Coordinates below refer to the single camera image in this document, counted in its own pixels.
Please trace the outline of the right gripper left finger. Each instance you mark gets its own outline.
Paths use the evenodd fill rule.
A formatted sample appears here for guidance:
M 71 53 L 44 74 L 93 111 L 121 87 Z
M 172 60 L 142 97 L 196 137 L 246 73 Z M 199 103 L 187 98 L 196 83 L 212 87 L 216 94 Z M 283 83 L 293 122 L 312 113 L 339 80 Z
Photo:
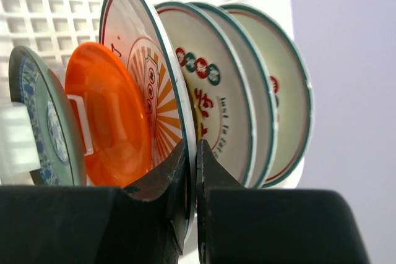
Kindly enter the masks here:
M 185 228 L 177 145 L 125 188 L 2 186 L 2 263 L 176 263 Z

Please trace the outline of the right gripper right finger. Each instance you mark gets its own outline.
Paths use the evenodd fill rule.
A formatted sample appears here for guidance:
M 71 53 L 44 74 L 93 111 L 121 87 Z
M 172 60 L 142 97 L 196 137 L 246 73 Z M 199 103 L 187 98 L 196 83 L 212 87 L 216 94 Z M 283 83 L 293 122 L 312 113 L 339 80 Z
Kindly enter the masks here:
M 368 263 L 349 204 L 337 192 L 247 189 L 197 145 L 201 263 Z

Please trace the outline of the orange plastic plate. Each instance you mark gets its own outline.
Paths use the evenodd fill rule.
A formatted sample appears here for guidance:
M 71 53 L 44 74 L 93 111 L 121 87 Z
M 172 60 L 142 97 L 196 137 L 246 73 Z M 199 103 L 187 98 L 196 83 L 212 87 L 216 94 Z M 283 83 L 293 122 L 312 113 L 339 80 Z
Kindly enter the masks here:
M 65 92 L 94 185 L 125 187 L 151 169 L 152 136 L 139 88 L 111 50 L 79 45 L 67 65 Z

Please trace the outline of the white plate red characters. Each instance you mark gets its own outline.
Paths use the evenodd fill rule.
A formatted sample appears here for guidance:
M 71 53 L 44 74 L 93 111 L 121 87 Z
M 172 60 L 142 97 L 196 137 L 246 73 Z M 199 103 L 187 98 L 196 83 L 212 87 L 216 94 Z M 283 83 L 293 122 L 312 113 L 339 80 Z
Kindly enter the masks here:
M 254 112 L 238 55 L 221 28 L 190 3 L 155 6 L 190 89 L 199 138 L 243 186 L 256 157 Z

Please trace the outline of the white plate green quatrefoil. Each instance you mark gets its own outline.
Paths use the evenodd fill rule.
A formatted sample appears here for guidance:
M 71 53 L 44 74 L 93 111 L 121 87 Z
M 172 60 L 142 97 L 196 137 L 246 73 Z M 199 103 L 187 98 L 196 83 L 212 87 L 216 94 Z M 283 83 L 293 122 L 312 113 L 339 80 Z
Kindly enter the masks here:
M 228 10 L 206 2 L 193 1 L 190 4 L 214 20 L 238 55 L 243 87 L 249 95 L 249 103 L 254 112 L 252 118 L 256 136 L 256 157 L 244 185 L 260 189 L 269 177 L 278 144 L 278 124 L 275 121 L 277 109 L 264 58 L 248 30 Z

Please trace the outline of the blue patterned small plate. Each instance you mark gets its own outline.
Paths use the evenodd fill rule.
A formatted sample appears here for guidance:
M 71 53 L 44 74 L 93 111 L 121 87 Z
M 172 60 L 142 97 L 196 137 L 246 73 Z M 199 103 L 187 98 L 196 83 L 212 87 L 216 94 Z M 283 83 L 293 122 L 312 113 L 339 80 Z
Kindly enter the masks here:
M 11 100 L 27 107 L 40 168 L 34 183 L 85 186 L 84 148 L 71 104 L 54 72 L 36 52 L 15 46 L 9 56 Z

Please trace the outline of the white plate orange sunburst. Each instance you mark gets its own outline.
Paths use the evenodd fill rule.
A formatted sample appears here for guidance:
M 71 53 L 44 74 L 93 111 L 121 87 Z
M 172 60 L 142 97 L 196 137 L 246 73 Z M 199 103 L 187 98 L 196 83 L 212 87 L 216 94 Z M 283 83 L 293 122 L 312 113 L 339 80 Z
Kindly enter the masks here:
M 197 140 L 189 94 L 166 30 L 146 0 L 104 0 L 99 41 L 120 58 L 143 97 L 152 135 L 152 165 L 182 146 L 186 165 L 186 225 L 196 207 Z

